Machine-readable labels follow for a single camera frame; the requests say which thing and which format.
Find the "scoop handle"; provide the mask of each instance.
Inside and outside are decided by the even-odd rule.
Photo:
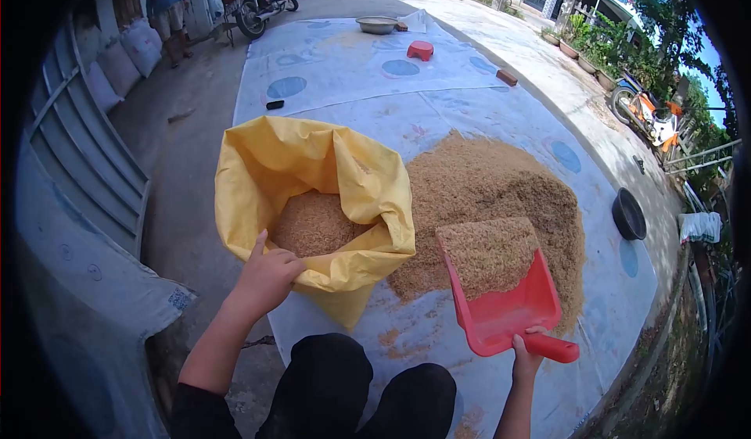
[[[530,353],[567,364],[579,359],[579,345],[542,333],[523,333],[521,338]]]

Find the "black plastic basin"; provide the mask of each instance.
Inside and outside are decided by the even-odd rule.
[[[630,191],[622,188],[618,190],[613,202],[613,220],[618,232],[626,240],[644,240],[647,236],[647,222],[641,206]]]

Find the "qr code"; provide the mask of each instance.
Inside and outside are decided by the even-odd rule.
[[[167,301],[177,310],[184,311],[190,305],[192,299],[189,294],[183,293],[183,291],[176,287]]]

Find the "shorts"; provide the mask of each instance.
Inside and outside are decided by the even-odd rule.
[[[156,31],[159,32],[162,41],[169,40],[173,33],[179,31],[185,33],[185,29],[183,29],[184,11],[183,2],[178,1],[154,16],[152,23]]]

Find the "pile of rice grain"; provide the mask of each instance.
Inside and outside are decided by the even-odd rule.
[[[443,241],[468,301],[518,286],[540,246],[527,218],[453,224],[437,228],[436,235]]]
[[[555,335],[573,330],[581,312],[584,231],[576,195],[529,153],[452,131],[406,165],[417,254],[389,276],[402,301],[450,287],[436,228],[499,218],[532,222],[561,303]]]
[[[305,258],[330,254],[371,227],[348,219],[338,194],[310,190],[287,201],[271,241]]]

